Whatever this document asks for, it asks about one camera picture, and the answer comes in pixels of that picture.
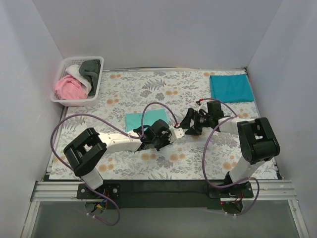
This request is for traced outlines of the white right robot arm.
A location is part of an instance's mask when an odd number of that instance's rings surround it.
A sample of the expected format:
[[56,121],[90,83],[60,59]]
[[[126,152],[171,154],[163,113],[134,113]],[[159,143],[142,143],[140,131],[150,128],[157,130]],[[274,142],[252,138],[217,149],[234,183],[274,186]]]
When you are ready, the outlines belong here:
[[186,135],[199,136],[203,128],[212,128],[215,132],[230,133],[239,137],[242,156],[236,166],[230,170],[221,185],[209,180],[208,185],[215,189],[228,189],[253,180],[253,173],[265,162],[280,153],[280,146],[267,118],[243,119],[236,113],[225,116],[223,102],[206,99],[206,109],[189,108],[183,121],[178,125],[185,129]]

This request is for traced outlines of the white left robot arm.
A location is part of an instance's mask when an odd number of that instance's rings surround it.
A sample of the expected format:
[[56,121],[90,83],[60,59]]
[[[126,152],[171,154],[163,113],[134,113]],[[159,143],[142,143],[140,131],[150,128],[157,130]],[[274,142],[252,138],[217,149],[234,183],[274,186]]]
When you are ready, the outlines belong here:
[[141,130],[134,129],[127,135],[121,133],[98,133],[88,128],[69,143],[63,150],[75,175],[90,188],[97,189],[104,180],[96,165],[103,155],[122,151],[141,151],[155,148],[159,150],[175,141],[174,128],[159,119],[151,126],[146,126],[144,136],[139,137]]

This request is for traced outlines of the mint green t shirt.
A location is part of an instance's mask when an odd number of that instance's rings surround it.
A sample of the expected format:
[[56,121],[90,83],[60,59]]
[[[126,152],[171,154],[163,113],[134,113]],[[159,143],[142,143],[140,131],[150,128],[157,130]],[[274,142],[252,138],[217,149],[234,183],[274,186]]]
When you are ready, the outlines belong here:
[[[125,131],[129,132],[141,126],[142,113],[125,115]],[[144,126],[152,125],[155,121],[161,119],[168,123],[164,109],[146,111],[144,115]]]

